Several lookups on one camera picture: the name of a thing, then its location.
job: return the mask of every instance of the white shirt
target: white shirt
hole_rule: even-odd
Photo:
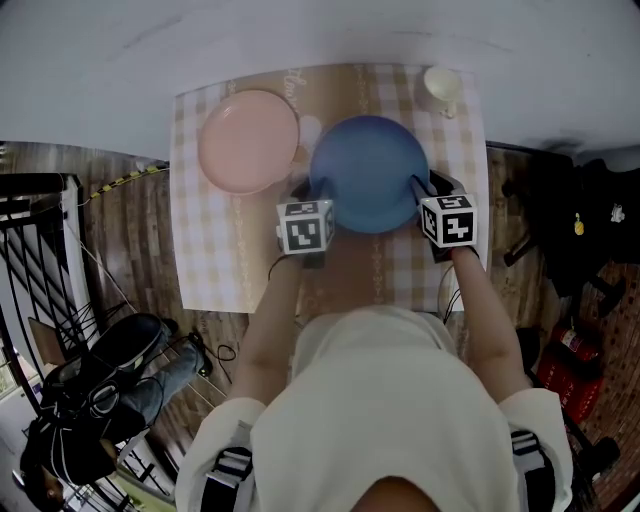
[[[180,468],[179,512],[193,508],[194,483],[238,421],[253,425],[252,512],[349,511],[389,476],[413,483],[441,511],[517,511],[510,425],[534,432],[545,448],[554,510],[571,501],[558,396],[529,389],[497,405],[430,315],[384,306],[311,322],[293,379],[269,407],[234,399],[203,421]]]

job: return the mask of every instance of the plate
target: plate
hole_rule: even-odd
[[[335,219],[361,233],[396,229],[417,215],[409,179],[429,183],[422,146],[401,124],[377,116],[358,116],[335,125],[311,159],[313,192],[326,187]]]
[[[291,172],[298,123],[289,105],[264,91],[229,96],[209,114],[198,138],[200,168],[230,194],[253,194]]]

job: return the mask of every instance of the table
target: table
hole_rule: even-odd
[[[361,114],[400,122],[418,139],[432,169],[460,180],[478,203],[477,250],[487,264],[489,192],[480,104],[473,75],[460,73],[463,98],[455,119],[421,111],[414,90],[424,68],[341,64],[288,69],[211,85],[176,97],[171,141],[171,222],[180,293],[186,309],[253,312],[279,254],[275,226],[285,183],[252,196],[230,196],[202,174],[198,131],[226,96],[261,89],[285,98],[300,122],[292,166],[307,172],[321,133]],[[307,318],[370,304],[443,311],[456,288],[450,263],[435,264],[415,223],[380,235],[338,229],[326,266],[303,279],[300,313]],[[461,301],[456,309],[461,308]]]

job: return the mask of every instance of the yellow and black striped tape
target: yellow and black striped tape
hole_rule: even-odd
[[[149,167],[146,167],[143,171],[130,172],[126,176],[123,176],[122,178],[118,178],[117,180],[112,181],[108,185],[103,185],[102,187],[100,187],[98,190],[96,190],[89,196],[89,201],[91,199],[100,197],[105,192],[109,192],[109,190],[113,190],[114,188],[119,187],[120,185],[129,183],[130,181],[137,180],[138,178],[142,178],[143,176],[149,176],[150,174],[156,174],[158,172],[168,171],[168,170],[169,170],[169,162],[164,162],[159,165],[150,165]]]

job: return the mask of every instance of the hair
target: hair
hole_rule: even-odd
[[[27,446],[20,457],[20,471],[24,482],[23,491],[34,506],[42,512],[58,512],[63,503],[55,498],[49,498],[45,485],[44,468],[40,464],[38,450],[40,425],[35,419],[29,425]]]

